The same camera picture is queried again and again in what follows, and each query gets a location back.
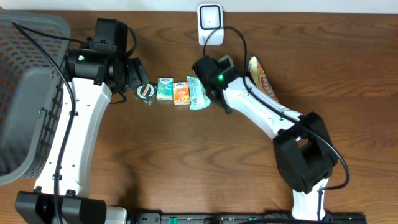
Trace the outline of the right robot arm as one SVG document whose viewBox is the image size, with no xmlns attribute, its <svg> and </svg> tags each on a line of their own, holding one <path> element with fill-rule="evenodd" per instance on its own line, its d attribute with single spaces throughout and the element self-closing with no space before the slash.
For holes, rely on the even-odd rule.
<svg viewBox="0 0 398 224">
<path fill-rule="evenodd" d="M 211 100 L 227 113 L 242 113 L 272 139 L 279 174 L 293 190 L 292 216 L 323 220 L 323 193 L 338 157 L 322 118 L 314 112 L 302 115 L 276 102 L 232 66 L 229 57 L 205 56 L 192 70 Z"/>
</svg>

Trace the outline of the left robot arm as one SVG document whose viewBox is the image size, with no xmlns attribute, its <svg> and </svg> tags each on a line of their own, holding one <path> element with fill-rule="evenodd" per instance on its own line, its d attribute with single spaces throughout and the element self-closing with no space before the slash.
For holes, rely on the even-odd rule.
<svg viewBox="0 0 398 224">
<path fill-rule="evenodd" d="M 130 223 L 119 206 L 94 200 L 90 167 L 101 120 L 111 97 L 148 84 L 134 47 L 134 31 L 99 18 L 93 38 L 70 50 L 58 70 L 66 93 L 52 147 L 32 192 L 19 192 L 15 208 L 27 223 Z"/>
</svg>

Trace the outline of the teal snack packet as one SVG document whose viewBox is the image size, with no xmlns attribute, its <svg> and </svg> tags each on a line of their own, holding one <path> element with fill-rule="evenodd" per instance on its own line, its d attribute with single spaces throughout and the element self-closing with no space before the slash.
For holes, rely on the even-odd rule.
<svg viewBox="0 0 398 224">
<path fill-rule="evenodd" d="M 211 100 L 207 97 L 204 86 L 199 78 L 187 76 L 187 82 L 190 92 L 190 109 L 201 110 L 209 107 Z"/>
</svg>

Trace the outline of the green white round tin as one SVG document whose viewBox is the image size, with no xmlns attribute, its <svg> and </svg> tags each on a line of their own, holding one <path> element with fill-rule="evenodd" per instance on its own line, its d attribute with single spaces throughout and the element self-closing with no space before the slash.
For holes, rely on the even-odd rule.
<svg viewBox="0 0 398 224">
<path fill-rule="evenodd" d="M 153 104 L 157 93 L 157 86 L 151 83 L 140 85 L 134 94 L 135 98 L 149 105 Z"/>
</svg>

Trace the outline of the teal Kleenex tissue pack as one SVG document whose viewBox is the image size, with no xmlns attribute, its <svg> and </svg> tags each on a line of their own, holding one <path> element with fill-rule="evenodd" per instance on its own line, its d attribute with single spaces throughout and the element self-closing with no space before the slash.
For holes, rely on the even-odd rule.
<svg viewBox="0 0 398 224">
<path fill-rule="evenodd" d="M 157 99 L 161 101 L 173 100 L 173 78 L 158 78 Z"/>
</svg>

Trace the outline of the white blue snack bag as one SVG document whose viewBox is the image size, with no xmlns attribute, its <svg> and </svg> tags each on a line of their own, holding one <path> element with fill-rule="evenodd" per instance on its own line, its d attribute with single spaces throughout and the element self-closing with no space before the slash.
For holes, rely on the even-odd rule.
<svg viewBox="0 0 398 224">
<path fill-rule="evenodd" d="M 267 96 L 278 102 L 275 92 L 273 91 L 271 84 L 269 83 L 266 73 L 258 61 L 257 57 L 250 55 L 248 70 L 256 84 L 257 88 L 263 91 Z"/>
</svg>

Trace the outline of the orange Kleenex tissue pack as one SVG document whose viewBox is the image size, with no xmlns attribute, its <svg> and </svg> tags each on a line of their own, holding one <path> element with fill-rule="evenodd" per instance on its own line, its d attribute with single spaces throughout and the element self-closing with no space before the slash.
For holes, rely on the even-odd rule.
<svg viewBox="0 0 398 224">
<path fill-rule="evenodd" d="M 187 82 L 177 82 L 173 84 L 174 105 L 189 105 L 190 92 Z"/>
</svg>

